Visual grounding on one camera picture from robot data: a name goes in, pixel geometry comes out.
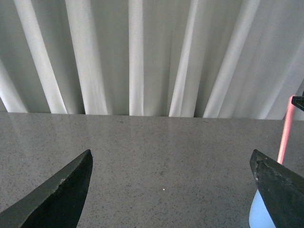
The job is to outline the black left gripper right finger tip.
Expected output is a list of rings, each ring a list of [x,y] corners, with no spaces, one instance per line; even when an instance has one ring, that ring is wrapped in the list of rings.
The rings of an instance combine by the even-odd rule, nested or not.
[[[304,107],[304,92],[302,94],[302,96],[292,96],[292,101],[291,103],[295,106],[295,107]]]

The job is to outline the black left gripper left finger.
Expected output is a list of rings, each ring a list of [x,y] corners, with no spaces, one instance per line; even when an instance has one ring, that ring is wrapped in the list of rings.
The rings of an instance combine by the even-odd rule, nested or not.
[[[93,157],[86,150],[1,212],[2,228],[75,228],[87,197]]]

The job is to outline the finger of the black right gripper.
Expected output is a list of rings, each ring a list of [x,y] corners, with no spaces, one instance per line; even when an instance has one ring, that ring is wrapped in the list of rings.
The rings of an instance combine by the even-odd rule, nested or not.
[[[304,226],[304,178],[254,150],[250,167],[257,189],[276,228]]]

